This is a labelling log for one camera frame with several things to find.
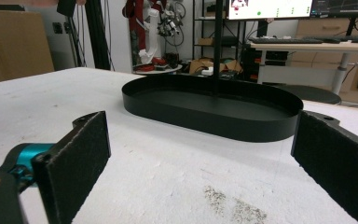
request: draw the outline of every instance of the black oval tray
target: black oval tray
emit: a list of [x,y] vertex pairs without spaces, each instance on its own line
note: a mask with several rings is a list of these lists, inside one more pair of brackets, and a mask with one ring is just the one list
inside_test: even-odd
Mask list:
[[303,108],[298,97],[278,88],[208,77],[141,77],[122,93],[134,115],[247,142],[290,137]]

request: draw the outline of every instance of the computer monitor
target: computer monitor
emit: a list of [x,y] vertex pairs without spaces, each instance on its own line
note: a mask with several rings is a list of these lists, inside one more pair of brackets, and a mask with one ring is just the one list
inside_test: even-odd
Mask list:
[[228,0],[229,20],[309,18],[312,0]]
[[312,18],[358,18],[358,0],[314,0]]

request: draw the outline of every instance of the wall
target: wall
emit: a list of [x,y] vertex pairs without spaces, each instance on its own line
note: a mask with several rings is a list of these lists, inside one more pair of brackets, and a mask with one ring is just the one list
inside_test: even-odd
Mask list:
[[[103,12],[105,8],[110,13],[110,33],[108,22],[106,22],[106,40],[108,46],[111,46],[111,58],[115,70],[118,72],[131,72],[131,56],[130,56],[130,37],[128,33],[128,21],[121,15],[122,4],[113,3],[112,1],[101,1]],[[89,27],[87,24],[86,10],[83,7],[77,7],[74,14],[74,22],[79,32],[80,43],[85,52],[85,60],[87,67],[94,67],[92,56],[92,48],[90,44]],[[65,17],[56,12],[56,7],[36,8],[27,7],[28,11],[37,11],[42,14],[45,29],[48,36],[48,43],[56,70],[74,67],[74,55],[70,36],[67,34],[55,34],[53,31],[53,22],[62,24],[66,21]]]

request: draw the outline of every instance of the box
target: box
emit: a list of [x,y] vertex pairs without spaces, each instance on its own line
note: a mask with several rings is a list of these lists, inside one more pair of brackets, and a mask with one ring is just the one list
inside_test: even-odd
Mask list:
[[212,46],[213,45],[213,38],[199,38],[199,45],[202,46]]
[[0,11],[0,81],[53,71],[41,15]]
[[[211,12],[205,12],[205,17],[215,17],[215,12],[211,11]],[[226,18],[226,12],[223,11],[222,12],[222,18],[225,19]]]
[[[220,60],[220,62],[221,63],[220,63],[219,72],[222,72],[224,70],[240,72],[242,70],[241,64],[237,60],[222,59]],[[203,69],[207,69],[208,67],[213,67],[212,58],[200,58],[200,59],[193,60],[190,63],[189,74],[194,75]]]

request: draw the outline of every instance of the white table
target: white table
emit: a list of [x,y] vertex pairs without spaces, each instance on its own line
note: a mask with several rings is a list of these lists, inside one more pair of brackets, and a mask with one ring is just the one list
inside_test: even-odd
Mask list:
[[[105,110],[112,157],[74,223],[356,223],[291,157],[293,137],[246,143],[134,116],[121,87],[138,77],[76,68],[0,82],[0,164],[14,146],[55,143],[74,119]],[[305,109],[358,135],[358,109]],[[38,189],[21,199],[30,223],[47,223]]]
[[[358,44],[341,42],[339,44],[251,44],[251,48],[262,50],[257,83],[275,82],[288,84],[309,84],[313,86],[329,86],[332,92],[339,94],[342,82],[347,73],[349,58],[358,53]],[[266,66],[268,50],[276,51],[308,51],[342,53],[337,69],[318,69],[289,66]]]

